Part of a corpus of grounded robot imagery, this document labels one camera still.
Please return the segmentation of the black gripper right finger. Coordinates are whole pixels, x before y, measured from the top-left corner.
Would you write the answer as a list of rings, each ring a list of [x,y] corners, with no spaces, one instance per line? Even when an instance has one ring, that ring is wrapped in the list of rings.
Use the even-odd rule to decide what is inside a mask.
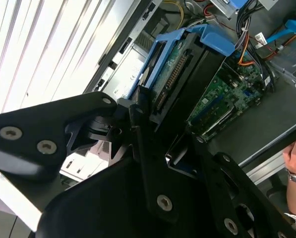
[[[225,153],[188,136],[189,238],[296,238],[296,230]]]

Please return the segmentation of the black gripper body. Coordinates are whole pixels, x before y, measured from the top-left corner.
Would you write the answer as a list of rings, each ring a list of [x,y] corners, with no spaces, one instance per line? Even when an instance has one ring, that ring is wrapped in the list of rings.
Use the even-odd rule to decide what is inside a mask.
[[[214,161],[230,178],[236,162],[225,153],[172,162],[153,156],[143,166],[126,157],[74,185],[45,208],[38,238],[216,237],[201,163]]]

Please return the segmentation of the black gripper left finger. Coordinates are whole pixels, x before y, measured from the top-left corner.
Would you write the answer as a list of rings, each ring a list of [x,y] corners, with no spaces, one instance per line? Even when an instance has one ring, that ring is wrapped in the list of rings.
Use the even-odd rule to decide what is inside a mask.
[[[67,156],[104,141],[108,167],[126,157],[143,166],[164,156],[149,116],[150,91],[114,101],[92,92],[0,114],[0,172],[33,183],[52,181]]]

